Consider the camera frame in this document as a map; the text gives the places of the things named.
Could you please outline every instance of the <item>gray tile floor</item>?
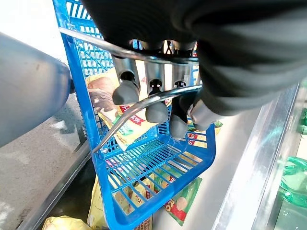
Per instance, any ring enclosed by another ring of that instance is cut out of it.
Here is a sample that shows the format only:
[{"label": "gray tile floor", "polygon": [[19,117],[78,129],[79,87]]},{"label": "gray tile floor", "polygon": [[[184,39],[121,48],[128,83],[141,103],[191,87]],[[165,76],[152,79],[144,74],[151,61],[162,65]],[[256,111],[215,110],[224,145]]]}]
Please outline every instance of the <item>gray tile floor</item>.
[{"label": "gray tile floor", "polygon": [[53,117],[0,148],[0,230],[14,230],[84,141],[75,95]]}]

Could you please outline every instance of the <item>blue shopping basket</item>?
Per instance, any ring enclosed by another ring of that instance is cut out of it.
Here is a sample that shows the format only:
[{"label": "blue shopping basket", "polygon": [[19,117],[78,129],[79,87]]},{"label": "blue shopping basket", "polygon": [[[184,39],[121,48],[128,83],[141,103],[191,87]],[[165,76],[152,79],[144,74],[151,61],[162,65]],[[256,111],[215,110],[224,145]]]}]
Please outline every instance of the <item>blue shopping basket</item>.
[{"label": "blue shopping basket", "polygon": [[[53,0],[53,3],[60,27],[102,38],[91,16],[79,0]],[[87,138],[93,150],[107,133],[108,128],[92,107],[85,78],[112,68],[113,61],[109,52],[82,40],[65,34],[62,34],[62,39]],[[189,130],[192,129],[193,125],[189,124]],[[149,129],[125,152],[114,138],[110,139],[103,149],[107,149],[107,153],[105,151],[92,153],[92,158],[100,184],[106,220],[111,229],[130,230],[141,224],[211,166],[215,158],[214,125],[211,125],[205,133],[189,131],[184,139],[173,140],[169,135],[168,121],[166,121]],[[159,172],[170,175],[172,180],[167,180]],[[152,179],[152,174],[165,181],[168,186],[163,188]],[[142,183],[144,178],[159,188],[158,193],[146,188],[152,195],[148,200],[134,188],[136,183],[144,185]],[[137,207],[123,191],[127,187],[143,200],[141,206]],[[133,207],[133,211],[126,213],[122,210],[114,198],[118,192]]]}]

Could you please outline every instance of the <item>packaged food bag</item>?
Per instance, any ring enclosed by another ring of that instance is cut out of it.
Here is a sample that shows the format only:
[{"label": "packaged food bag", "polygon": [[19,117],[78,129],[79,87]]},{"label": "packaged food bag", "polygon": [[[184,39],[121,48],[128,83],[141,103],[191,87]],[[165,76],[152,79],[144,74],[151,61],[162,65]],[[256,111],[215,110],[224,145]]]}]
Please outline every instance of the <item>packaged food bag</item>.
[{"label": "packaged food bag", "polygon": [[[191,120],[188,120],[188,131],[189,132],[194,132],[194,133],[188,133],[187,136],[188,138],[192,138],[193,140],[189,139],[188,142],[190,145],[193,146],[197,146],[197,147],[202,147],[202,148],[207,148],[207,143],[206,142],[201,142],[201,141],[197,141],[197,140],[202,140],[205,141],[206,140],[206,136],[203,135],[206,133],[206,131],[199,131],[194,127],[194,124]],[[214,123],[214,132],[215,135],[217,136],[218,133],[221,130],[222,127],[222,123],[220,121],[216,121]]]},{"label": "packaged food bag", "polygon": [[[113,175],[112,179],[116,180],[116,182],[120,184],[120,181],[117,179],[116,176]],[[151,190],[154,190],[153,189],[154,184],[149,179],[146,178],[142,182],[148,188],[150,188]],[[135,189],[140,194],[142,194],[142,196],[145,197],[146,199],[149,199],[152,196],[149,193],[149,191],[146,190],[141,184],[135,185]],[[129,187],[124,188],[124,192],[131,199],[131,201],[135,203],[137,207],[142,205],[143,200],[131,188]],[[119,204],[119,206],[121,206],[121,208],[126,214],[129,214],[130,212],[132,212],[133,207],[130,207],[130,204],[125,199],[125,197],[121,194],[121,192],[116,192],[114,198],[116,199],[117,203]],[[135,230],[152,230],[152,222],[153,222],[153,217],[151,216],[148,219],[146,219],[142,224],[140,224],[138,227],[136,227]],[[90,207],[90,211],[89,211],[88,218],[87,218],[87,224],[93,230],[109,229],[107,222],[106,222],[106,218],[105,218],[105,211],[104,211],[104,206],[103,206],[103,202],[101,198],[101,192],[100,192],[100,187],[99,187],[97,176],[96,176],[93,191],[92,191],[91,207]]]},{"label": "packaged food bag", "polygon": [[[143,62],[137,62],[138,69],[144,68]],[[145,74],[140,77],[140,100],[148,97]],[[105,122],[108,128],[111,128],[120,116],[132,106],[115,105],[112,100],[114,90],[119,86],[115,68],[105,73],[92,75],[85,80],[91,102],[94,109],[98,112],[99,117]],[[147,132],[155,124],[146,121],[145,109],[132,116],[114,135],[118,145],[123,151],[132,144],[137,138]]]},{"label": "packaged food bag", "polygon": [[91,228],[81,219],[61,216],[47,218],[42,230],[91,230]]},{"label": "packaged food bag", "polygon": [[[151,180],[149,180],[148,178],[145,178],[144,180],[142,180],[142,183],[146,187],[148,187],[149,189],[154,191],[154,184]],[[136,185],[135,190],[138,191],[147,200],[152,197],[152,194],[149,192],[149,190],[144,188],[144,186],[142,186],[141,184]],[[134,190],[132,190],[131,188],[130,188],[129,194],[130,194],[129,198],[135,204],[136,207],[139,207],[143,204],[144,201],[142,200],[142,198],[140,198],[137,195],[137,193]],[[153,228],[153,216],[151,215],[148,219],[146,219],[143,223],[141,223],[138,227],[136,227],[135,230],[152,230],[152,228]]]},{"label": "packaged food bag", "polygon": [[[118,184],[120,184],[120,181],[118,180],[118,178],[114,175],[112,175],[112,180],[116,180],[116,182]],[[126,195],[128,195],[128,188],[124,188],[124,193]],[[118,202],[118,204],[121,206],[121,208],[123,209],[123,211],[128,214],[129,213],[129,203],[127,202],[127,200],[125,199],[125,197],[122,195],[121,192],[116,192],[115,194],[115,199]],[[94,230],[104,230],[104,229],[108,229],[108,225],[106,223],[106,218],[105,218],[105,210],[104,210],[104,206],[103,206],[103,202],[102,202],[102,198],[101,198],[101,192],[100,192],[100,187],[99,187],[99,182],[98,182],[98,178],[96,176],[95,178],[95,183],[94,183],[94,187],[92,190],[92,200],[91,200],[91,207],[90,207],[90,211],[87,217],[87,224]]]},{"label": "packaged food bag", "polygon": [[[170,172],[172,175],[179,177],[180,174],[172,169],[171,167],[164,165],[163,166],[168,172]],[[175,178],[173,178],[171,175],[166,173],[163,170],[157,170],[157,172],[163,176],[165,179],[167,179],[170,183],[175,181]],[[155,178],[155,181],[161,185],[163,188],[168,186],[168,183],[166,183],[161,178]],[[187,216],[187,213],[189,209],[191,208],[194,198],[196,196],[196,193],[198,191],[198,188],[201,184],[202,179],[196,178],[191,183],[189,183],[184,189],[182,189],[179,193],[177,193],[172,199],[170,199],[168,202],[165,203],[164,207],[165,210],[182,226],[184,223],[184,220]]]}]

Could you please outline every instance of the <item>metal rail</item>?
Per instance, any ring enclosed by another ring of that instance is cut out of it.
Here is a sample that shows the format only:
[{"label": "metal rail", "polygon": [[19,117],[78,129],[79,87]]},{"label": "metal rail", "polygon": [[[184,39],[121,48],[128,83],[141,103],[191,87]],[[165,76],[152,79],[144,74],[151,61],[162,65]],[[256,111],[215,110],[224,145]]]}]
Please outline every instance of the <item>metal rail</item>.
[{"label": "metal rail", "polygon": [[59,27],[59,31],[62,34],[85,41],[101,49],[105,49],[109,51],[110,53],[116,56],[120,56],[122,58],[131,58],[131,59],[160,63],[160,64],[198,65],[197,57],[176,57],[176,56],[167,55],[167,54],[160,54],[159,56],[153,56],[153,55],[125,49],[117,45],[114,45],[112,43],[109,43],[105,40],[102,40],[96,37],[92,37],[92,36],[89,36],[89,35],[74,31],[74,30],[69,30],[63,27]]},{"label": "metal rail", "polygon": [[177,89],[172,89],[164,92],[156,93],[152,96],[149,96],[136,104],[134,104],[132,107],[130,107],[126,112],[123,113],[123,115],[118,119],[118,121],[112,126],[110,131],[105,135],[105,137],[102,139],[102,141],[93,149],[93,153],[96,153],[99,151],[110,138],[122,127],[122,125],[129,120],[130,117],[135,115],[137,112],[141,111],[142,109],[156,103],[164,101],[167,98],[174,98],[189,92],[195,92],[197,90],[201,89],[201,85],[194,85],[194,86],[187,86]]}]

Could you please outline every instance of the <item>shopping cart handle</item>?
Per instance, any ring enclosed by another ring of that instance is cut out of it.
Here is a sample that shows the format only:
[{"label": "shopping cart handle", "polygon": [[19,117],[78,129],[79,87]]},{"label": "shopping cart handle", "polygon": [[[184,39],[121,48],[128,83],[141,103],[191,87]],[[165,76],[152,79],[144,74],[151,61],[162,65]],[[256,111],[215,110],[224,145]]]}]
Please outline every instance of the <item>shopping cart handle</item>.
[{"label": "shopping cart handle", "polygon": [[[101,140],[101,142],[93,149],[93,153],[98,152],[110,140],[110,138],[113,137],[113,135],[124,125],[124,123],[126,123],[130,119],[130,117],[135,115],[137,112],[141,111],[142,109],[154,103],[164,101],[167,98],[174,98],[174,97],[184,95],[186,93],[198,91],[201,89],[201,87],[202,87],[201,85],[194,85],[194,86],[176,88],[176,89],[153,94],[137,102],[132,107],[130,107],[126,112],[123,113],[123,115],[112,126],[112,128],[108,131],[108,133]],[[108,153],[108,150],[102,149],[102,152]]]}]

